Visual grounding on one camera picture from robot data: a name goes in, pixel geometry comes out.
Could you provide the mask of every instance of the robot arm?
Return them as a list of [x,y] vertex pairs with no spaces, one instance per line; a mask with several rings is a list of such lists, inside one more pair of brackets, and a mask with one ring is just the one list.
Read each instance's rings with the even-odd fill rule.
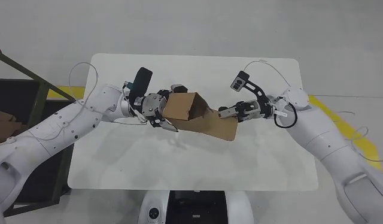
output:
[[221,107],[220,116],[237,116],[239,122],[274,118],[277,126],[286,128],[301,147],[325,166],[334,181],[341,207],[355,224],[382,223],[383,174],[360,159],[332,120],[309,103],[302,89],[290,87],[274,98],[260,92],[261,88],[248,78],[249,75],[241,71],[232,89],[239,92],[245,87],[257,100],[238,102],[231,108]]
[[133,117],[121,107],[121,91],[104,86],[96,97],[90,97],[83,108],[78,103],[58,111],[24,133],[0,145],[0,212],[5,211],[19,195],[32,171],[45,160],[68,147],[90,131],[101,120]]
[[141,68],[135,81],[127,83],[130,85],[128,94],[118,87],[105,85],[98,95],[74,102],[0,144],[0,213],[16,200],[36,167],[94,130],[101,121],[141,116],[144,124],[149,121],[153,127],[178,132],[162,117],[162,112],[171,92],[186,92],[187,89],[173,85],[172,90],[145,96],[150,78],[151,71]]

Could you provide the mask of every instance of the black metal frame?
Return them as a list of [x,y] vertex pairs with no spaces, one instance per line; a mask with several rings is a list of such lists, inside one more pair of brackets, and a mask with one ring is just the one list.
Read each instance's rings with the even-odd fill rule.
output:
[[[6,63],[7,65],[15,68],[16,70],[24,73],[28,77],[38,81],[40,84],[36,98],[35,98],[35,101],[34,101],[34,107],[32,109],[32,112],[29,115],[27,128],[33,127],[41,121],[42,111],[44,109],[45,102],[46,102],[48,92],[50,89],[55,91],[56,93],[62,95],[64,98],[66,98],[72,102],[75,102],[75,98],[73,98],[71,95],[60,90],[55,85],[49,83],[47,80],[36,75],[34,72],[28,70],[27,68],[25,68],[21,64],[17,63],[16,61],[10,59],[8,56],[4,55],[1,52],[1,50],[0,50],[0,60],[3,61],[4,63]],[[67,178],[68,173],[69,173],[69,166],[70,166],[71,159],[72,159],[73,145],[67,147],[62,152],[63,152],[63,156],[62,156],[61,163],[60,163],[59,173],[57,175],[58,179],[59,179],[58,180],[59,184],[55,185],[55,187],[54,187],[52,200],[47,201],[47,202],[40,202],[40,203],[28,203],[28,205],[23,206],[23,207],[19,207],[19,208],[14,208],[15,204],[13,204],[9,209],[7,209],[4,212],[4,217],[17,215],[17,214],[37,210],[37,209],[44,208],[44,207],[49,207],[51,205],[56,205],[59,203],[60,197],[62,196],[62,194],[67,192],[68,190],[70,190],[70,188],[68,187],[68,185],[66,183],[66,178]]]

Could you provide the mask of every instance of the white table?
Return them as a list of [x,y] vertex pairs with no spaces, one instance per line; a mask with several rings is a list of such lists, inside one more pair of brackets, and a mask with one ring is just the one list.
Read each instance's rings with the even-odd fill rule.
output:
[[[302,87],[294,59],[263,58],[292,86]],[[96,54],[98,88],[133,81],[144,66],[153,72],[148,92],[181,83],[199,92],[210,107],[254,99],[247,90],[230,89],[237,73],[254,57]],[[282,93],[287,85],[269,66],[254,63],[247,73],[266,93]],[[95,83],[89,71],[86,95]],[[151,190],[315,190],[314,158],[272,120],[240,123],[235,141],[161,128],[101,123],[75,143],[69,186],[75,189]]]

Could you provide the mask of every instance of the box flap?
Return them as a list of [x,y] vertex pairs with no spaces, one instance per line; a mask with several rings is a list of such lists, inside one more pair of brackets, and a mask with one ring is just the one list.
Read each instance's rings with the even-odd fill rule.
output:
[[0,111],[0,122],[14,122],[16,119],[13,115]]
[[162,116],[167,119],[191,120],[203,116],[208,104],[198,93],[172,93]]
[[202,133],[221,138],[226,141],[233,141],[237,132],[238,119],[235,117],[228,117],[222,119],[218,115],[218,111],[213,109],[206,109],[206,113],[203,116],[208,125],[207,129]]

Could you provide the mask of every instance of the open cardboard box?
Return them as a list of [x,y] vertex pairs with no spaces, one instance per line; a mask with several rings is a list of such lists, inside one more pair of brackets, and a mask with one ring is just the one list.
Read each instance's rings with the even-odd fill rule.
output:
[[16,118],[8,113],[0,111],[0,143],[7,138],[16,136],[26,129],[26,125],[16,122]]
[[233,141],[238,119],[221,119],[218,111],[209,108],[198,93],[172,93],[163,117],[179,130],[200,132],[226,141]]

